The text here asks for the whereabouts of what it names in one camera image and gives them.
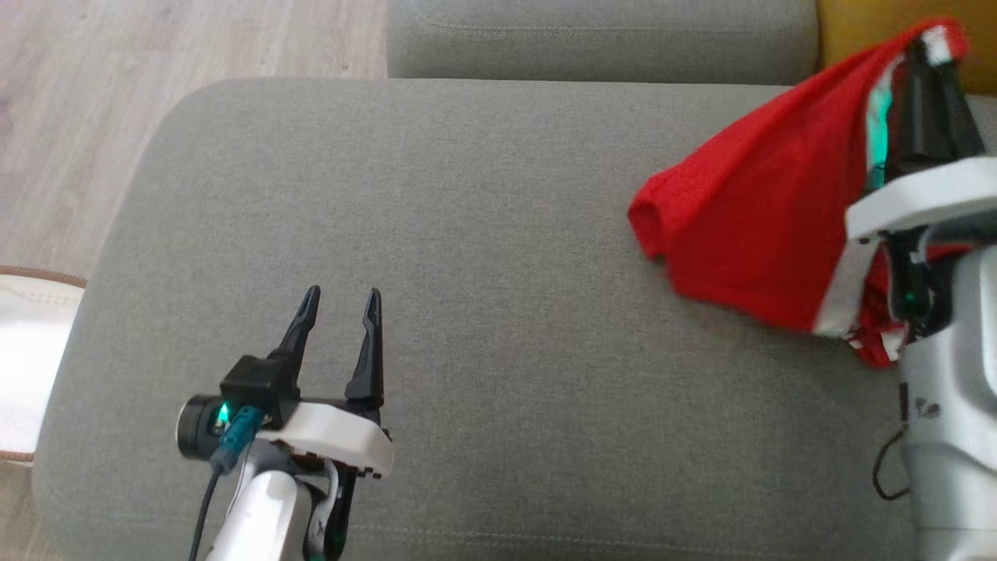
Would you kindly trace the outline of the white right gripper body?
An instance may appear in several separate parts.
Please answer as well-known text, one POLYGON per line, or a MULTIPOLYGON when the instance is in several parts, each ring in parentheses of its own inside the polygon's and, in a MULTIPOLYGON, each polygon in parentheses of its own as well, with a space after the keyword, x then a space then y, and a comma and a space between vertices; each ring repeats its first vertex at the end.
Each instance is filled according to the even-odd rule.
POLYGON ((915 259, 925 260, 932 244, 995 245, 996 160, 965 159, 918 171, 859 199, 845 212, 850 241, 916 233, 915 259))

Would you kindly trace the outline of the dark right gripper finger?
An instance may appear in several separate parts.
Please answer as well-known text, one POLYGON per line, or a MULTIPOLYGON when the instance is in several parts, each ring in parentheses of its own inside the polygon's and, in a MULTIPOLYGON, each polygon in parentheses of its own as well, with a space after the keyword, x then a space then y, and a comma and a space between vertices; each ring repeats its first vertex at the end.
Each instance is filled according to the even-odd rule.
POLYGON ((960 84, 957 64, 938 67, 938 79, 952 160, 984 155, 986 146, 960 84))
POLYGON ((897 127, 890 140, 888 175, 918 173, 942 164, 947 157, 947 142, 938 116, 938 75, 929 63, 922 39, 907 49, 905 70, 895 117, 897 127))

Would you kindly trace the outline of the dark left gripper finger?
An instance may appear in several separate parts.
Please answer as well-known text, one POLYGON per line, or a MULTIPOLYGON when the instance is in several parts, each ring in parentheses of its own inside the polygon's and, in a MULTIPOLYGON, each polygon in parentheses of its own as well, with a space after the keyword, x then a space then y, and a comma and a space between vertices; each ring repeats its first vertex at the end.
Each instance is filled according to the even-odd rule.
POLYGON ((382 305, 381 292, 371 290, 362 317, 365 334, 358 362, 345 388, 347 400, 363 406, 384 404, 382 305))
POLYGON ((320 287, 309 287, 285 331, 284 338, 278 347, 270 352, 270 359, 281 360, 285 372, 294 381, 297 381, 300 373, 308 335, 317 319, 319 302, 320 287))

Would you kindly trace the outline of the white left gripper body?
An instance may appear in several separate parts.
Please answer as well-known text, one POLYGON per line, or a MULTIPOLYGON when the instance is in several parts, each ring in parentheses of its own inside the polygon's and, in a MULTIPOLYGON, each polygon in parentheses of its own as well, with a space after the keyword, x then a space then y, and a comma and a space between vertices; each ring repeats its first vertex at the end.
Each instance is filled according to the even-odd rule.
POLYGON ((394 443, 376 420, 331 404, 299 404, 270 441, 313 455, 328 479, 325 496, 312 507, 304 534, 306 558, 339 558, 347 543, 359 478, 382 478, 394 468, 394 443))

